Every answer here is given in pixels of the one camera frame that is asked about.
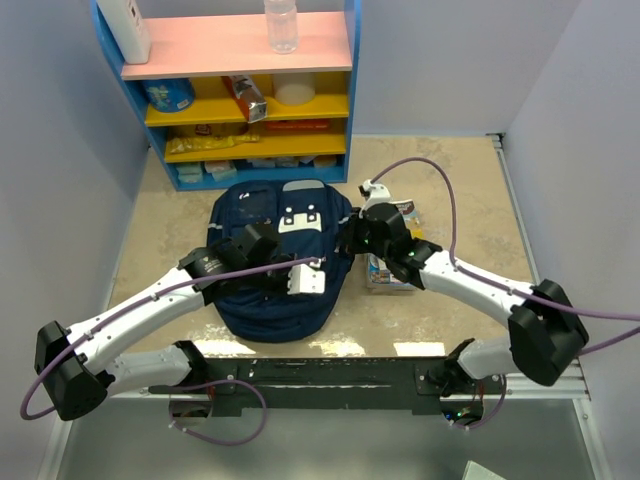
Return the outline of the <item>navy blue student backpack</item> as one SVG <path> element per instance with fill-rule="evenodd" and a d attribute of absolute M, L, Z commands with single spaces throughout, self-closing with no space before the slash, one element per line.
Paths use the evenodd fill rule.
<path fill-rule="evenodd" d="M 246 286 L 213 301 L 235 336 L 259 343 L 285 343 L 319 331 L 328 320 L 354 256 L 338 244 L 352 213 L 348 198 L 317 179 L 248 181 L 224 192 L 213 204 L 206 243 L 234 237 L 250 224 L 279 233 L 287 258 L 317 257 L 325 273 L 322 294 L 289 294 L 287 283 Z"/>

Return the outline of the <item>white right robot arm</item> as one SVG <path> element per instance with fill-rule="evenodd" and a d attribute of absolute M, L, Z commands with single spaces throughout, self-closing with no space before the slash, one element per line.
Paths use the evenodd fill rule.
<path fill-rule="evenodd" d="M 440 245 L 413 237 L 391 203 L 353 213 L 342 242 L 353 254 L 382 260 L 397 279 L 458 300 L 506 328 L 502 339 L 462 342 L 428 371 L 443 395 L 466 393 L 486 377 L 509 373 L 552 386 L 589 341 L 559 284 L 512 281 L 462 262 Z"/>

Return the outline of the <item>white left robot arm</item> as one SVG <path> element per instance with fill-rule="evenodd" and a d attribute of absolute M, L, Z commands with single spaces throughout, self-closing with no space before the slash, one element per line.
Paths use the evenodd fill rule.
<path fill-rule="evenodd" d="M 44 388 L 49 411 L 63 421 L 78 419 L 116 394 L 140 387 L 179 386 L 200 390 L 206 363 L 189 342 L 150 354 L 127 349 L 173 320 L 220 296 L 255 284 L 287 290 L 298 259 L 284 255 L 269 225 L 245 227 L 235 237 L 198 247 L 155 283 L 121 304 L 69 327 L 57 321 L 36 337 L 36 386 Z"/>

